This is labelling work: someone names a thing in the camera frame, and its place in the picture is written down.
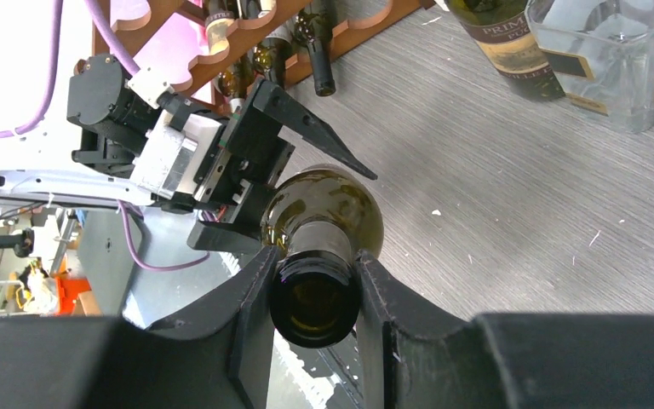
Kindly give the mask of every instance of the wooden wine rack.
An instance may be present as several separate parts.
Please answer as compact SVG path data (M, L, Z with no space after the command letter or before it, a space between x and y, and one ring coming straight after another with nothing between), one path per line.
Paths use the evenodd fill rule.
M147 2L151 9L146 14L133 20L118 20L112 25L117 38L132 55L136 55L174 13L198 24L204 23L202 9L188 0L147 0ZM227 32L229 48L216 55L194 57L189 64L192 77L184 83L172 84L172 86L177 91L192 95L310 2L311 0L278 0L274 9L260 19L237 20ZM108 19L111 0L99 0L99 3ZM387 0L385 8L369 18L343 21L333 30L331 59L335 60L346 54L420 7L428 9L433 5L433 0ZM93 53L96 55L109 52L104 39L95 28L93 30ZM299 83L311 74L309 56L297 53L287 61L288 87Z

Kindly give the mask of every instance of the table surface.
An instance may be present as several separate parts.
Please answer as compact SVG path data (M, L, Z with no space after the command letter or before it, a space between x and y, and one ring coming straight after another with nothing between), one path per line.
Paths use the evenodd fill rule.
M381 5L350 2L341 13L361 17ZM654 313L654 128L617 133L565 99L512 95L438 8L400 21L333 69L336 95L318 98L312 79L290 92L380 176L365 184L385 219L381 262L398 279L465 319L485 310ZM329 161L293 133L283 137L297 145L286 175ZM172 240L186 229L170 226ZM190 275L203 285L185 284ZM133 290L179 294L172 299L182 304L228 274L213 276L139 273ZM175 306L154 305L150 315ZM298 382L295 373L273 382ZM291 407L312 407L305 397L291 397Z

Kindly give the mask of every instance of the wine bottle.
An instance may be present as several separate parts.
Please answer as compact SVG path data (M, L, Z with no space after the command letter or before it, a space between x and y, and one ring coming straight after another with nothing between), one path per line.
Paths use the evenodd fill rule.
M361 304L354 256L382 249L382 214L370 192L339 167L307 168L278 188L261 234L284 252L269 297L279 333L305 348L341 341Z
M276 0L242 0L242 11L247 19L258 19L274 9ZM292 28L287 20L264 40L260 41L252 55L252 66L264 78L284 88L287 76L287 60L292 56Z
M548 59L525 19L528 0L447 0L460 21L510 88L528 100L564 96Z
M307 49L312 64L314 92L330 96L336 92L335 78L330 65L332 19L327 9L328 0L313 0L295 17L295 42Z
M202 5L209 54L215 55L229 47L227 29L239 17L237 0L204 0ZM254 82L255 75L247 55L220 72L214 79L216 89L229 100L232 112L237 112L247 98L247 90Z

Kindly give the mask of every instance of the bottle mouth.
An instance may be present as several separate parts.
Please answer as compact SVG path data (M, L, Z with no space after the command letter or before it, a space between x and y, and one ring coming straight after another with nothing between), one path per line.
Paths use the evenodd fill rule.
M272 322L284 339L304 348L340 342L354 327L359 306L352 269L326 251L288 257L272 283Z

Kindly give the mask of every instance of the cardboard box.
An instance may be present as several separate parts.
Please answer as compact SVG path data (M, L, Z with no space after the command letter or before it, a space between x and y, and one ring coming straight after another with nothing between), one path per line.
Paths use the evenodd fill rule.
M101 315L92 291L82 292L78 295L72 315Z

